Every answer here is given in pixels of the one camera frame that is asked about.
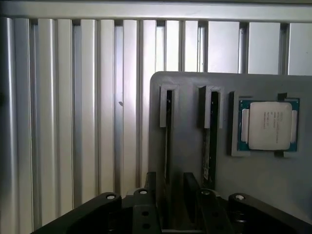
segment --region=gray plate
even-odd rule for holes
[[[203,86],[220,92],[215,190],[223,198],[249,194],[312,223],[312,77],[159,72],[151,79],[149,171],[157,171],[158,199],[165,191],[171,200],[171,225],[189,228],[181,206],[183,172],[193,172],[202,184],[204,125],[198,115],[199,88]],[[173,90],[173,112],[165,186],[167,90]],[[273,152],[237,151],[238,100],[277,100],[283,93],[300,99],[297,152],[280,157]]]

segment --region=silver metal profile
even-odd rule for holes
[[[197,72],[198,56],[198,21],[185,21],[183,23],[183,55],[182,70]]]
[[[114,34],[113,20],[100,21],[99,191],[114,190]]]
[[[148,172],[150,79],[156,71],[156,20],[142,22],[142,78],[141,78],[141,131],[140,131],[140,187]]]
[[[291,23],[288,75],[312,75],[312,24]]]
[[[248,73],[278,74],[279,23],[249,24]]]
[[[19,229],[33,230],[30,20],[15,19],[16,95],[19,167]]]
[[[165,29],[165,71],[180,70],[180,22],[166,21]]]
[[[69,19],[58,26],[58,153],[60,215],[73,209],[73,27]]]
[[[158,25],[156,29],[156,71],[165,70],[165,25]]]
[[[59,216],[56,25],[39,19],[39,157],[42,225]]]
[[[81,199],[98,195],[98,24],[81,21]]]
[[[2,78],[0,90],[7,98],[1,109],[1,230],[3,234],[17,233],[19,229],[19,184],[18,184],[18,145],[16,123],[16,77],[14,22],[0,19],[1,34],[4,35],[1,51]]]
[[[211,19],[311,22],[312,7],[274,4],[3,1],[0,15],[67,19]]]
[[[31,0],[0,15],[2,234],[144,185],[154,72],[312,75],[312,5]]]
[[[123,148],[121,195],[138,186],[138,23],[123,22]]]
[[[238,22],[209,22],[208,72],[237,73],[238,41]]]

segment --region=metal rivet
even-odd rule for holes
[[[242,196],[242,195],[236,195],[235,196],[235,199],[237,199],[237,200],[244,200],[245,199],[245,197],[244,196]]]
[[[201,191],[201,194],[204,194],[204,195],[209,195],[210,192],[208,190],[204,190],[204,191]]]
[[[116,196],[115,195],[108,195],[106,198],[107,199],[114,199]]]

